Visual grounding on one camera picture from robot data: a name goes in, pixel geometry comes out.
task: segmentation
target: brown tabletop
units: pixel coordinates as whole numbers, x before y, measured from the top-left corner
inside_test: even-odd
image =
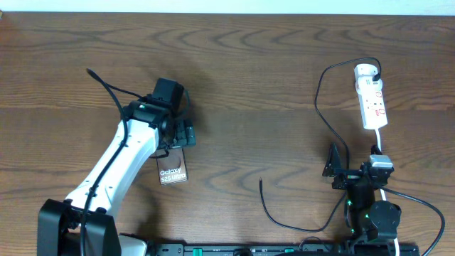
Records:
[[[97,163],[119,113],[85,68],[145,95],[159,77],[191,94],[198,138],[186,150],[189,181],[160,186],[148,160],[123,201],[117,230],[188,243],[297,243],[315,234],[342,191],[321,176],[339,141],[313,106],[327,66],[379,58],[389,124],[382,149],[395,164],[389,188],[433,203],[455,245],[455,18],[5,13],[0,21],[0,254],[36,253],[37,214],[63,200]],[[351,166],[375,143],[353,88],[355,64],[329,71],[318,103],[346,140]],[[120,102],[134,98],[117,93]],[[388,194],[402,208],[401,242],[424,252],[439,218]],[[349,235],[342,209],[317,233]]]

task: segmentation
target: white cord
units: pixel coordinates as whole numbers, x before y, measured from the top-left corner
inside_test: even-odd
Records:
[[[381,136],[379,134],[379,129],[375,129],[375,132],[376,132],[376,145],[378,146],[379,151],[382,152],[382,149],[381,149]],[[380,192],[381,192],[382,200],[386,201],[387,198],[385,197],[385,191],[380,189]],[[395,244],[395,256],[400,256],[400,245],[398,244],[398,238],[395,238],[393,240],[393,243]]]

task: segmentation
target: white power strip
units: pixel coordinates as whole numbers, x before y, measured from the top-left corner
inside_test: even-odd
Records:
[[[371,64],[359,64],[354,69],[355,89],[358,93],[363,128],[379,129],[387,124],[382,80],[373,81],[378,69]]]

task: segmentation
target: white background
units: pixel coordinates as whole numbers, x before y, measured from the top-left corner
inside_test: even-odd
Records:
[[[0,0],[2,11],[455,15],[455,0]]]

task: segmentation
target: wooden table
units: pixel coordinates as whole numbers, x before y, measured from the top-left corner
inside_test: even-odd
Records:
[[[38,210],[48,198],[63,200],[113,137],[119,113],[85,68],[143,95],[171,78],[192,98],[198,145],[186,150],[189,181],[160,186],[147,161],[123,202],[119,232],[188,243],[300,242],[310,234],[267,219],[259,178],[277,220],[326,222],[342,191],[321,173],[329,144],[341,144],[315,113],[317,82],[327,66],[370,55],[383,66],[382,145],[395,164],[389,188],[444,213],[433,255],[453,255],[454,17],[47,13],[0,21],[0,254],[36,253]],[[327,73],[318,102],[358,166],[375,135],[362,128],[354,67]],[[400,241],[425,251],[438,216],[389,199],[402,207]],[[320,238],[349,235],[342,212]]]

